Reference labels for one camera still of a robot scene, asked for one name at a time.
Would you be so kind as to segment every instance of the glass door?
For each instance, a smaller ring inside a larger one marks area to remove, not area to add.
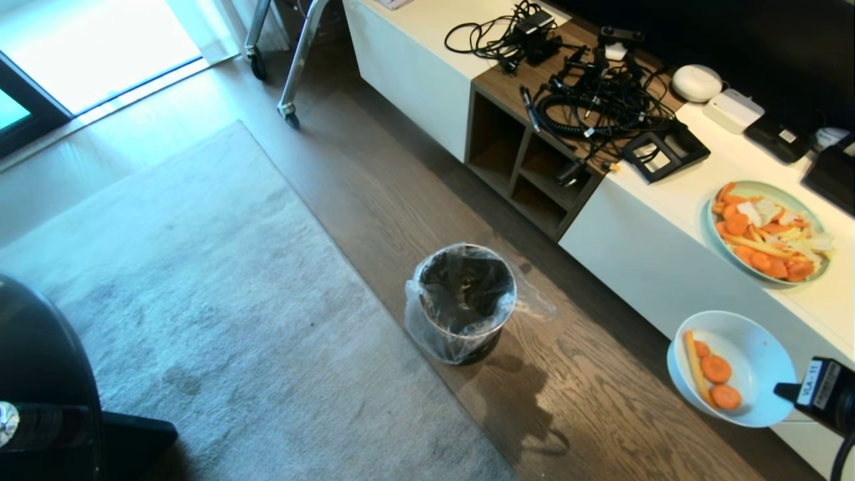
[[[71,120],[71,112],[0,52],[0,158]]]

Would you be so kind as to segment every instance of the black trash can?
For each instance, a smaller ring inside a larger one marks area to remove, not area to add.
[[[423,260],[407,281],[407,330],[451,365],[485,358],[516,304],[516,281],[494,251],[454,244]]]

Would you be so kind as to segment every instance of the hardwood floor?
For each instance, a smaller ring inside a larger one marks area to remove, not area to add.
[[[771,431],[689,407],[667,339],[362,82],[346,42],[313,51],[299,133],[275,111],[287,57],[268,67],[279,81],[261,85],[221,65],[1,174],[0,245],[240,120],[400,323],[416,264],[458,241],[504,253],[556,306],[518,310],[482,363],[433,363],[522,478],[821,479]]]

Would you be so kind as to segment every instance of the gray rug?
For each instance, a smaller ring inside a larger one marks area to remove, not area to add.
[[[0,269],[66,314],[104,409],[176,425],[152,478],[515,477],[239,124]]]

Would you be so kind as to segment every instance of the rolling stand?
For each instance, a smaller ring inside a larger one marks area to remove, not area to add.
[[[329,0],[313,0],[309,6],[309,11],[306,12],[303,24],[303,31],[300,33],[300,40],[297,42],[297,49],[294,52],[291,69],[288,71],[288,78],[285,81],[285,88],[282,90],[282,97],[276,106],[279,115],[294,130],[300,129],[297,108],[294,107],[294,97],[297,95],[297,83],[303,74],[303,67],[309,56],[312,40],[315,39],[318,23],[320,23],[321,15],[323,15],[323,11],[328,3]],[[250,32],[246,36],[246,55],[250,59],[252,73],[259,80],[264,80],[267,77],[267,69],[264,67],[261,52],[257,49],[257,43],[258,38],[261,36],[264,18],[267,16],[269,8],[270,0],[259,0],[256,4],[255,14],[252,16]]]

